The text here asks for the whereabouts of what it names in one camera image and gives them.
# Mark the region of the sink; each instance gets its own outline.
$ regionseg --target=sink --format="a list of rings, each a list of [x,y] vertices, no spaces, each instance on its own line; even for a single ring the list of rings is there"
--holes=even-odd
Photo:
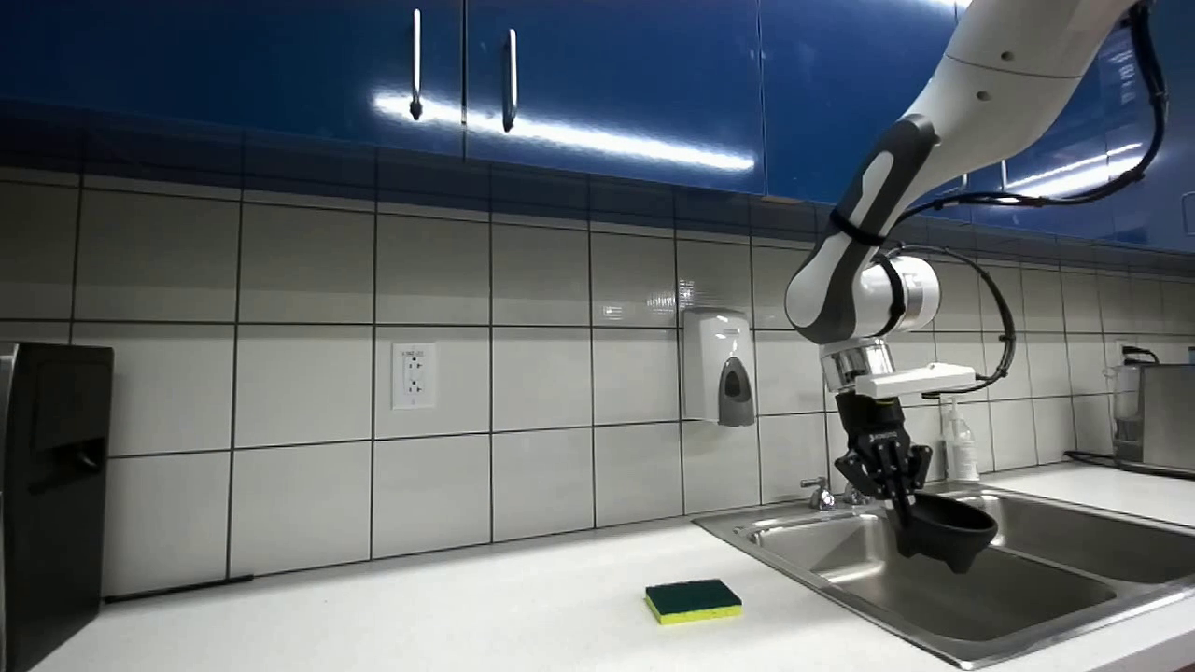
[[[1118,622],[1195,586],[1190,530],[996,490],[949,497],[1002,521],[996,542],[962,575],[900,555],[881,504],[729,515],[703,525],[958,669]]]

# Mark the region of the white robotic arm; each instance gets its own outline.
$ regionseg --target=white robotic arm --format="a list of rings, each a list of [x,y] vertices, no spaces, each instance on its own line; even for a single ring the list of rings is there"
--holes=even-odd
[[[906,439],[896,397],[970,388],[975,369],[894,369],[884,334],[935,319],[936,275],[925,262],[889,262],[876,245],[925,189],[1043,139],[1135,5],[970,0],[930,86],[889,128],[833,207],[838,231],[788,285],[788,317],[823,346],[848,430],[848,455],[838,458],[838,469],[860,494],[894,499],[900,532],[911,530],[930,450]]]

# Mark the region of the kitchen counter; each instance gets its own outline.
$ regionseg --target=kitchen counter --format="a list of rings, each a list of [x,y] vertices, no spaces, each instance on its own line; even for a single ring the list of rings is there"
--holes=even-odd
[[[1195,525],[1195,482],[1074,468],[1013,474],[996,486]],[[710,575],[742,598],[739,619],[698,628],[651,619],[642,586]],[[1099,669],[1189,631],[1195,598],[996,669]],[[36,672],[875,665],[949,669],[706,530],[656,521],[111,603]]]

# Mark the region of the electrical outlet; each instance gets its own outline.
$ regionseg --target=electrical outlet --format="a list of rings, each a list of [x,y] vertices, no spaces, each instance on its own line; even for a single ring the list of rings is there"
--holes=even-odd
[[[391,405],[436,405],[436,346],[391,342]]]

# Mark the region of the yellow sponge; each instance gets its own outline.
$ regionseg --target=yellow sponge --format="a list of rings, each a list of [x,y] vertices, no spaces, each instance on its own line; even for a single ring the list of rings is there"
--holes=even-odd
[[[645,603],[661,628],[736,619],[742,612],[742,601],[721,577],[651,586]]]

